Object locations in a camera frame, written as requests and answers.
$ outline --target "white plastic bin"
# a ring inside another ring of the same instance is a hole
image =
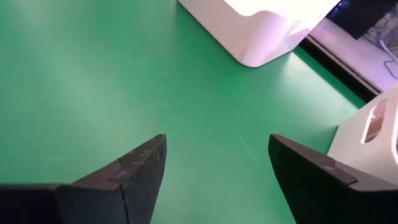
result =
[[[398,86],[338,127],[328,156],[398,185]]]
[[[258,67],[291,51],[339,0],[179,0],[240,63]]]

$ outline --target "white object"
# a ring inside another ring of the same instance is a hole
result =
[[[240,63],[258,67],[293,50],[340,0],[179,0]]]
[[[341,124],[328,156],[398,185],[398,85]]]

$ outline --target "white cable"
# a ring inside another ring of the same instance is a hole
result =
[[[391,59],[392,59],[391,61],[385,61],[384,62],[385,68],[387,69],[387,71],[390,73],[390,75],[392,77],[398,79],[398,77],[393,74],[393,72],[391,71],[391,69],[387,65],[387,63],[392,63],[392,62],[397,63],[398,62],[398,58],[386,47],[386,45],[384,44],[384,41],[382,39],[379,39],[379,43],[380,43],[380,46],[384,49],[384,51],[387,52],[387,54],[389,54],[391,56]]]
[[[387,52],[387,54],[389,54],[394,59],[394,62],[398,62],[398,58],[386,47],[382,39],[379,40],[379,43],[381,47]]]

